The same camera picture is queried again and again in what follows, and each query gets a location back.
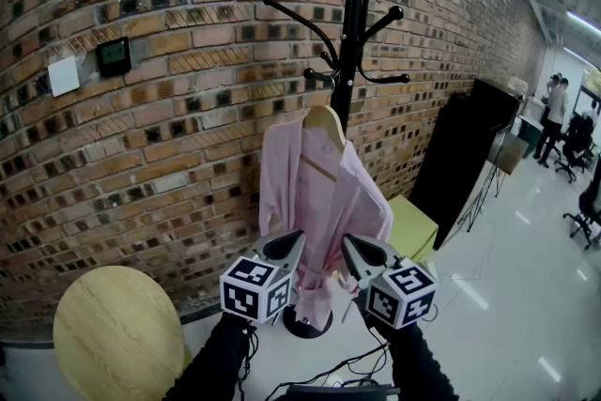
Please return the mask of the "large glass window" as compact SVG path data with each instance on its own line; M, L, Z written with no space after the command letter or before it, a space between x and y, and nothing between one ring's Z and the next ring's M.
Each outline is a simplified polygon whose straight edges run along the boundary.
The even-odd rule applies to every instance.
M601 99L601 70L586 68L583 71L581 85Z

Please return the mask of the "wooden clothes hanger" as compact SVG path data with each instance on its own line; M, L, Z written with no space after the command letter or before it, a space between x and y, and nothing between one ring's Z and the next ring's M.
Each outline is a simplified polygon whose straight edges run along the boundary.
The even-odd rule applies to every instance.
M320 105L312 107L307 115L304 117L302 122L304 129L321 129L323 130L331 140L331 143L340 151L344 153L346 146L346 137L343 131L342 123L339 115L330 107L330 105ZM315 169L322 176L335 182L336 176L322 168L318 163L313 162L301 153L300 159Z

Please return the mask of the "person's right forearm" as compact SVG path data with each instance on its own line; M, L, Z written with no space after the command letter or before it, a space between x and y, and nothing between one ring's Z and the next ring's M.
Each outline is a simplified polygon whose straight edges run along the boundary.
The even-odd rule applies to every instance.
M393 384L400 390L398 401L459 401L416 323L395 330L375 319L373 326L390 344Z

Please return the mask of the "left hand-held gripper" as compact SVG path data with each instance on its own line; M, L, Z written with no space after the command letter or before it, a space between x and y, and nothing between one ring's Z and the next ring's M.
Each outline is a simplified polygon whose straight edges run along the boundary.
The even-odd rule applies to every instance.
M302 230L259 240L259 254L240 256L220 276L222 310L260 324L271 323L289 304L294 270L306 242Z

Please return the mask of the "yellow-green box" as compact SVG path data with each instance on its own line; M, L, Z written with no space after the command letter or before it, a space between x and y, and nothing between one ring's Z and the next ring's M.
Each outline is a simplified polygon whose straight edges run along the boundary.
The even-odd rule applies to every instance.
M404 257L423 263L431 254L439 227L402 194L389 201L393 227L389 243Z

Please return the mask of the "dark green bin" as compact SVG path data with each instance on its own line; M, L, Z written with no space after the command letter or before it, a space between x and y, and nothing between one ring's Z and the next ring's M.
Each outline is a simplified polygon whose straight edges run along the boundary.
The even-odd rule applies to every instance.
M527 143L527 148L523 155L523 158L527 159L535 151L542 137L544 127L539 121L528 116L520 115L519 119L521 123L517 137Z

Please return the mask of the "white wall switch plate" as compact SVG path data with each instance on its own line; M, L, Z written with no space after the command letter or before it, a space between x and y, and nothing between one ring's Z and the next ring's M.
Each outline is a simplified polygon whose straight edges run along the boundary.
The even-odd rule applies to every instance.
M48 66L53 97L60 97L80 87L77 62L70 56Z

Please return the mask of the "tall black panel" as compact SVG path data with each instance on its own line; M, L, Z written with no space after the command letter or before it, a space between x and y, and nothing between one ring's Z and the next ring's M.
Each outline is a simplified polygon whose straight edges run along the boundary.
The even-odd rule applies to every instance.
M483 99L453 94L440 110L409 201L438 226L438 250L468 201L495 135Z

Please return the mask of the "pink robe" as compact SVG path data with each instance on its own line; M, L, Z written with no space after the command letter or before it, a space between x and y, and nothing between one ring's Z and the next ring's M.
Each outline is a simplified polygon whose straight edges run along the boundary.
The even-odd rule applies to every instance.
M393 212L351 142L338 148L323 128L297 119L264 134L258 223L263 236L272 226L304 232L296 319L322 331L331 312L331 274L340 274L347 291L356 286L342 254L344 235L386 242Z

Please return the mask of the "black metal coat rack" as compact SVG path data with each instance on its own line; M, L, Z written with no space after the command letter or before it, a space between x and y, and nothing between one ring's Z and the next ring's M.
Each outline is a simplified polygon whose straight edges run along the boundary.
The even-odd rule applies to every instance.
M365 43L377 32L389 24L402 20L404 11L399 6L392 6L380 20L373 25L367 23L368 5L370 0L345 0L345 12L341 35L341 45L335 48L327 35L313 22L303 18L300 14L286 8L275 0L264 0L265 5L276 8L290 18L304 24L315 32L324 42L327 50L323 53L324 60L331 68L328 75L320 74L313 69L307 69L304 76L308 80L330 82L332 87L330 107L339 115L346 137L347 122L350 112L355 76L362 72L362 52ZM293 335L301 339L317 338L327 332L333 320L332 309L324 330L319 331L308 324L307 321L298 321L295 313L297 292L298 268L296 269L295 291L291 305L284 309L285 327Z

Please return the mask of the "white storage box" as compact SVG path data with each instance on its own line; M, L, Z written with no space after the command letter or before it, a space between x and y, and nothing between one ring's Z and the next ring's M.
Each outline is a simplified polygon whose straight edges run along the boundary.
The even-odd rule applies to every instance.
M534 119L536 121L540 121L544 115L546 105L539 99L533 96L529 96L526 100L526 104L523 110L523 115Z

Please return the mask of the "person's left forearm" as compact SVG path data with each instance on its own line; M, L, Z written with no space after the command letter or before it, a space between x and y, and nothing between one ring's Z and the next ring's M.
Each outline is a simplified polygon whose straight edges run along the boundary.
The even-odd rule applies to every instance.
M162 401L233 401L240 369L250 354L252 327L242 317L223 313Z

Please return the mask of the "long ceiling light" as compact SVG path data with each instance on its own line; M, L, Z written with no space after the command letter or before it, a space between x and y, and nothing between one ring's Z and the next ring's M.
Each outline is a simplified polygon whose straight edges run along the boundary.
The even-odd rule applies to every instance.
M578 25L580 25L592 32L595 32L596 35L601 36L601 27L597 26L594 23L591 23L587 19L581 17L580 15L576 14L575 12L573 12L571 10L567 10L566 15L573 22L577 23Z

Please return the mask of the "black tripod stand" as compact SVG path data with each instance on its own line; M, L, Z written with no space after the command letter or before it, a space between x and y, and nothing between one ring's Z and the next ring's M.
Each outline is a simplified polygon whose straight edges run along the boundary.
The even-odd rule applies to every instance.
M468 203L468 206L456 222L460 228L466 227L467 232L471 231L475 221L483 211L488 196L491 193L495 198L499 196L505 177L506 174L498 166L495 164L490 165L485 180L478 189L475 197Z

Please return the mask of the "black office chair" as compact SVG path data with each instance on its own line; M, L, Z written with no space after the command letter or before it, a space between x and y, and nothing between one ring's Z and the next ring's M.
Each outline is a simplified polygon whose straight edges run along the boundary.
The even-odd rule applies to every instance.
M601 154L597 156L593 178L578 198L578 213L565 212L562 217L571 219L577 228L570 233L573 238L581 232L585 239L585 251L601 248Z
M584 172L586 160L590 157L590 146L593 141L593 120L588 116L575 114L572 116L567 134L564 136L562 158L555 163L558 167L555 172L565 172L568 182L573 183L577 176L575 168Z

